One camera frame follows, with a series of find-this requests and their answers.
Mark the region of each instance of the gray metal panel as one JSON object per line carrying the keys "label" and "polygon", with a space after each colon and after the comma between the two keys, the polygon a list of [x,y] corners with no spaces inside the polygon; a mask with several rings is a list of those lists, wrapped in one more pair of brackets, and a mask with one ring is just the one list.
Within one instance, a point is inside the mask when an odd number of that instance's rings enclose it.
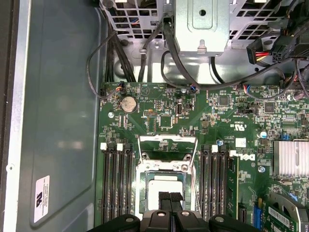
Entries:
{"label": "gray metal panel", "polygon": [[229,39],[229,0],[176,0],[174,37],[182,54],[219,56]]}
{"label": "gray metal panel", "polygon": [[[142,45],[140,43],[132,43],[127,47],[124,47],[125,53],[128,59],[134,66],[134,75],[138,76],[140,71],[140,54],[139,48]],[[145,68],[144,82],[164,82],[161,76],[160,61],[162,54],[166,51],[164,47],[164,42],[161,40],[155,40],[149,45],[147,54],[147,66]],[[209,64],[209,58],[205,56],[181,56],[184,66],[189,71],[191,76],[195,78],[199,83],[202,84],[213,84],[215,83],[213,78],[213,73]],[[123,75],[123,70],[120,68],[120,63],[115,59],[115,81],[125,80]],[[264,59],[265,62],[271,64],[271,57]],[[247,52],[244,49],[231,49],[225,51],[220,57],[216,57],[215,60],[216,68],[219,75],[223,80],[233,81],[240,79],[244,76],[252,74],[255,72],[255,68],[263,69],[258,65],[252,65],[248,61]],[[292,73],[294,70],[294,63],[291,62],[287,65],[281,67],[285,73]],[[187,83],[183,76],[177,70],[174,61],[171,59],[170,55],[166,56],[165,59],[165,73],[166,76],[172,80],[179,83]],[[278,84],[280,76],[276,70],[271,70],[259,78],[252,80],[251,84]]]}
{"label": "gray metal panel", "polygon": [[[85,61],[100,29],[99,14],[84,0],[31,1],[17,231],[93,227],[98,104]],[[97,66],[94,59],[96,78]],[[34,224],[35,183],[47,175],[48,214]]]}

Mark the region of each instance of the metal bracket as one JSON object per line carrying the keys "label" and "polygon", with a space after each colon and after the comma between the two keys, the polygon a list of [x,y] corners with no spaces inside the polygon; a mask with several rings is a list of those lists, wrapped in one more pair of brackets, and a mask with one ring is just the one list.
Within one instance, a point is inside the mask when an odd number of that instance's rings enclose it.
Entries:
{"label": "metal bracket", "polygon": [[141,142],[145,142],[145,141],[161,142],[165,139],[170,139],[174,142],[187,142],[187,143],[195,144],[192,158],[189,161],[189,166],[191,167],[193,165],[193,160],[195,158],[195,154],[197,151],[197,143],[198,143],[197,138],[196,137],[182,137],[180,135],[172,135],[172,134],[164,134],[164,135],[157,134],[155,136],[149,136],[149,135],[139,136],[137,141],[139,145],[140,163],[144,164],[144,159],[142,158],[142,152],[141,152],[141,147],[140,147]]}

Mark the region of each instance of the green circuit board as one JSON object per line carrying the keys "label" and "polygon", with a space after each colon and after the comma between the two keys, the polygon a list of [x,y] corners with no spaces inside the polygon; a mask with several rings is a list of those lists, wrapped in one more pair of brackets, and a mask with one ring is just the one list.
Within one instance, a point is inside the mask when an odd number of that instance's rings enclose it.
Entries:
{"label": "green circuit board", "polygon": [[[103,93],[110,93],[118,83],[107,83]],[[277,86],[251,86],[257,97],[278,93]],[[201,208],[205,219],[212,213],[225,213],[248,224],[255,224],[255,208],[263,210],[269,191],[296,197],[309,206],[308,177],[280,178],[273,174],[273,141],[308,139],[309,100],[294,101],[295,90],[288,90],[276,100],[257,101],[247,97],[243,89],[228,87],[217,91],[190,89],[182,91],[167,84],[126,83],[99,106],[98,158],[96,177],[95,225],[124,213],[147,210],[147,181],[152,172],[136,183],[136,166],[140,162],[139,136],[180,135],[195,137],[197,150],[193,160],[196,168],[197,196],[185,188],[185,208],[193,204]],[[150,159],[182,160],[193,154],[193,143],[164,140],[143,142],[142,153]],[[209,153],[214,149],[220,169],[211,166]],[[189,175],[177,173],[186,186],[192,185]],[[136,185],[140,186],[136,203]],[[220,188],[212,193],[211,188]],[[209,206],[209,197],[220,203]]]}

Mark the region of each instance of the aluminum heatsink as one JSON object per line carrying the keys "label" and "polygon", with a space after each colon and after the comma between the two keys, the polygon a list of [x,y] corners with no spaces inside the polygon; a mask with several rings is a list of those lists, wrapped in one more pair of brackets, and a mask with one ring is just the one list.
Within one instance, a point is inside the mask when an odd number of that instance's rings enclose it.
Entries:
{"label": "aluminum heatsink", "polygon": [[309,142],[274,141],[274,175],[309,176]]}

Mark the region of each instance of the white label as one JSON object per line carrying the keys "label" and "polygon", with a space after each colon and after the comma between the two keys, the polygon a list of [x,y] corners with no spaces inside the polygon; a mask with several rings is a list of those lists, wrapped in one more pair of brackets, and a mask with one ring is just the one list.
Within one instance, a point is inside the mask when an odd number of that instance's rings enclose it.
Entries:
{"label": "white label", "polygon": [[211,152],[218,152],[218,145],[212,145]]}
{"label": "white label", "polygon": [[235,124],[234,127],[236,131],[245,131],[245,128],[242,124]]}
{"label": "white label", "polygon": [[290,228],[289,219],[279,214],[276,210],[273,210],[272,208],[268,207],[268,213],[272,215],[275,219],[277,219],[279,222],[281,222],[283,225],[285,225],[287,228]]}
{"label": "white label", "polygon": [[236,147],[246,148],[246,146],[247,146],[246,138],[236,138],[235,139],[235,146]]}
{"label": "white label", "polygon": [[276,226],[274,226],[274,232],[281,232]]}
{"label": "white label", "polygon": [[34,223],[48,213],[49,175],[37,180],[35,184]]}

